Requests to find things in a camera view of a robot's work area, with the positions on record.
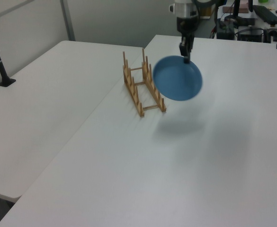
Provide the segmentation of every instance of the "black cable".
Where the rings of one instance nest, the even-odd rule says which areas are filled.
[[[200,23],[200,10],[199,10],[199,6],[197,5],[197,0],[192,0],[193,4],[196,6],[197,9],[197,13],[198,13],[198,22],[197,22],[197,26],[199,26]]]
[[[262,28],[257,28],[257,27],[255,27],[255,28],[247,28],[247,29],[244,29],[244,30],[241,30],[241,31],[239,31],[239,32],[234,33],[234,35],[238,35],[239,33],[248,32],[248,31],[252,31],[252,30],[262,30],[262,31],[265,31],[264,29],[262,29]]]
[[[234,1],[233,4],[230,6],[230,15],[231,15],[232,7],[234,6],[234,4],[235,4],[235,1]],[[220,17],[220,20],[223,18],[224,14],[226,14],[226,13],[228,13],[228,12],[225,12],[225,13],[222,14],[222,16]]]
[[[216,26],[212,29],[209,39],[214,39],[215,34],[216,34]]]

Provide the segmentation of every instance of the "wooden peg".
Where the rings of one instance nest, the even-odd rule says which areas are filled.
[[[125,81],[127,81],[127,84],[129,84],[129,70],[124,69],[124,75],[125,75]]]
[[[123,51],[123,57],[124,57],[124,66],[125,66],[125,52]]]
[[[147,73],[147,77],[148,77],[149,82],[151,82],[151,76],[149,73]]]
[[[128,82],[129,85],[132,85],[132,76],[131,76],[131,68],[128,68]]]
[[[149,69],[150,69],[150,82],[152,82],[153,78],[152,78],[152,67],[151,67],[151,64],[149,65]]]
[[[155,85],[154,85],[153,81],[150,84],[151,84],[152,90],[154,91]]]
[[[148,66],[149,66],[149,63],[148,63],[148,56],[146,56],[146,68],[147,68],[147,72],[149,72]]]
[[[136,104],[138,105],[139,99],[138,99],[138,90],[137,90],[137,86],[135,86],[135,99],[136,99]]]
[[[126,77],[126,74],[125,74],[125,67],[123,66],[123,74],[124,74],[124,82],[126,83],[127,82],[127,77]]]
[[[144,48],[143,48],[143,63],[145,63],[145,59],[144,59]]]
[[[132,94],[133,94],[133,96],[135,95],[135,88],[136,88],[136,86],[134,86],[134,78],[133,77],[131,77],[132,78]]]
[[[145,81],[146,80],[146,74],[145,74],[145,71],[144,71],[144,63],[142,62],[142,71],[143,71],[143,80]]]
[[[142,103],[139,103],[139,109],[140,109],[140,114],[139,115],[144,116]]]

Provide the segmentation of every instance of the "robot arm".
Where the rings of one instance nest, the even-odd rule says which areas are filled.
[[[170,11],[177,17],[177,30],[181,33],[180,53],[184,63],[190,63],[190,53],[193,48],[194,32],[198,28],[199,8],[206,8],[217,3],[218,0],[198,2],[197,0],[175,0],[170,5]]]

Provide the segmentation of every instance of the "blue plate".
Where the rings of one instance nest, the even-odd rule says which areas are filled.
[[[196,96],[203,83],[198,67],[191,61],[185,64],[180,56],[161,59],[154,67],[153,81],[160,93],[177,101]]]

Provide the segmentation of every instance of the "desk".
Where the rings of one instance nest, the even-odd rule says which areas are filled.
[[[233,4],[233,0],[228,0],[227,4],[228,6],[231,6]],[[266,7],[273,7],[275,10],[272,10],[272,12],[277,16],[277,13],[275,13],[276,9],[277,9],[277,0],[275,0],[273,3],[272,1],[271,2],[268,2],[268,3],[258,3],[258,0],[254,0],[253,1],[253,4],[254,5],[263,5],[263,6],[266,6]],[[222,18],[222,20],[224,20],[224,17],[226,17],[227,15],[229,15],[228,13],[223,13],[223,7],[220,6],[218,8],[218,11],[217,11],[217,18]],[[248,14],[247,13],[240,13],[238,14],[238,16],[240,17],[243,17],[243,18],[256,18],[256,21],[255,21],[255,26],[257,27],[261,27],[263,29],[268,29],[268,28],[271,28],[270,27],[270,24],[268,23],[265,23],[262,19],[260,19],[255,12],[249,12]]]
[[[16,202],[121,78],[122,51],[141,48],[63,41],[0,87],[0,198]]]
[[[149,63],[178,46],[155,36]],[[166,113],[120,79],[0,227],[277,226],[277,50],[196,38],[191,60],[203,87]]]

